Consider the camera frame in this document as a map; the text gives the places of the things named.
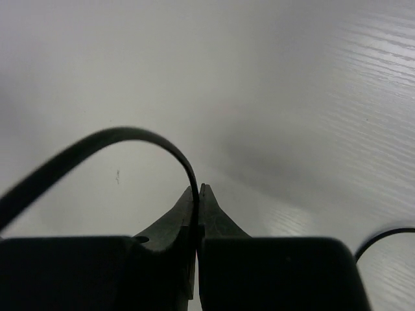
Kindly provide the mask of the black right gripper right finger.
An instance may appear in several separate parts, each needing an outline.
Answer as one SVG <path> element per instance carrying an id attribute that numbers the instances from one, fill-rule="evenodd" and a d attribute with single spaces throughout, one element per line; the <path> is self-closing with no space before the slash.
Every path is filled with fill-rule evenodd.
<path id="1" fill-rule="evenodd" d="M 200 189 L 198 280 L 204 310 L 369 310 L 351 251 L 321 236 L 251 237 Z"/>

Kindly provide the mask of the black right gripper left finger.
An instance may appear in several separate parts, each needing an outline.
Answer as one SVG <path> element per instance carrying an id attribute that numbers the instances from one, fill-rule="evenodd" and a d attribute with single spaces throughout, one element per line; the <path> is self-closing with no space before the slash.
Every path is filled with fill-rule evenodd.
<path id="1" fill-rule="evenodd" d="M 2 310 L 186 310 L 195 279 L 190 189 L 136 236 L 8 238 Z"/>

